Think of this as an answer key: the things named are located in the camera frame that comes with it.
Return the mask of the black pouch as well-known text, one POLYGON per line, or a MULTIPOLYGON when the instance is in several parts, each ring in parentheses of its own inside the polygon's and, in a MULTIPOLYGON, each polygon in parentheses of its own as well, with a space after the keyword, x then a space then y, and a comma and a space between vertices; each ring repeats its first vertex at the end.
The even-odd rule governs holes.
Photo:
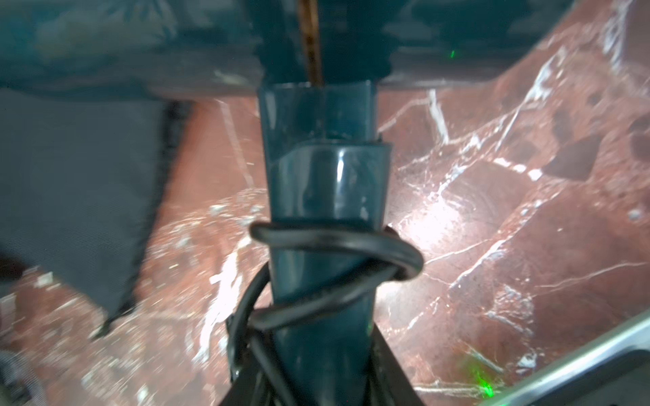
POLYGON ((191 101, 61 101, 1 92, 1 291, 41 267, 105 318, 135 285, 191 101))

